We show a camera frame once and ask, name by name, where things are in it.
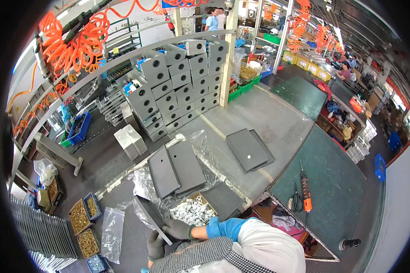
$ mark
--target green mat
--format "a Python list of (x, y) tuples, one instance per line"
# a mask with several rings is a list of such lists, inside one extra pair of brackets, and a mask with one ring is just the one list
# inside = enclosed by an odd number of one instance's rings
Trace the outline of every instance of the green mat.
[(327, 93), (300, 77), (293, 77), (270, 90), (296, 109), (316, 121), (327, 99)]
[[(295, 182), (301, 193), (299, 160), (308, 177), (313, 206), (308, 228), (341, 259), (345, 251), (339, 250), (339, 242), (354, 235), (366, 179), (350, 157), (315, 124), (295, 158), (270, 189), (285, 206), (294, 194)], [(304, 210), (295, 216), (305, 222)]]

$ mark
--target metal panel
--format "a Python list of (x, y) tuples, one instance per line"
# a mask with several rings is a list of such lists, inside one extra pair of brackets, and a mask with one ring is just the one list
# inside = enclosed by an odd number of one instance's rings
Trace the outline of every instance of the metal panel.
[(146, 215), (147, 220), (153, 226), (153, 228), (158, 231), (158, 233), (168, 245), (172, 245), (176, 241), (176, 239), (168, 234), (165, 234), (161, 229), (164, 225), (164, 219), (159, 213), (157, 207), (155, 207), (155, 205), (152, 204), (149, 200), (144, 199), (141, 196), (135, 195), (134, 199), (140, 206), (143, 213)]
[(180, 188), (175, 191), (176, 194), (181, 194), (206, 182), (190, 142), (180, 142), (170, 147), (168, 153), (180, 183)]
[(268, 155), (246, 128), (230, 134), (226, 142), (246, 172), (268, 161)]
[(165, 145), (162, 145), (147, 160), (153, 186), (159, 198), (164, 198), (180, 188), (179, 179), (173, 169)]

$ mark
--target orange electric screwdriver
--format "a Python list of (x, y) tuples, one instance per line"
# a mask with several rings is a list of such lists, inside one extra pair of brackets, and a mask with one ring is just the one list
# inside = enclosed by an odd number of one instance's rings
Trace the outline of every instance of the orange electric screwdriver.
[(301, 163), (301, 184), (302, 184), (302, 199), (304, 200), (304, 210), (306, 212), (310, 212), (311, 209), (313, 208), (311, 206), (311, 195), (310, 195), (310, 188), (308, 187), (308, 178), (307, 175), (302, 168), (302, 162), (299, 160)]

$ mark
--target hand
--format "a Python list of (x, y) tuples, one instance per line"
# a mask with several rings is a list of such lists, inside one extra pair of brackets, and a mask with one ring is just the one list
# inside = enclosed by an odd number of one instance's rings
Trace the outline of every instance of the hand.
[(186, 224), (181, 220), (165, 219), (162, 229), (176, 239), (191, 240), (190, 232), (193, 227), (195, 227), (195, 225)]
[(159, 235), (158, 231), (154, 230), (150, 233), (147, 238), (147, 249), (149, 255), (147, 256), (149, 261), (154, 261), (157, 259), (164, 258), (164, 239)]

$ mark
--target checkered cloth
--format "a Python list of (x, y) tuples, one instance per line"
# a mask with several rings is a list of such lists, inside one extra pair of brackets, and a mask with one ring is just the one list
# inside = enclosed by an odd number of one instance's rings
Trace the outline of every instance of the checkered cloth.
[(233, 241), (216, 237), (206, 241), (193, 240), (181, 243), (175, 252), (156, 260), (149, 273), (176, 273), (206, 262), (227, 260), (242, 272), (273, 273), (274, 271), (252, 262), (232, 250)]

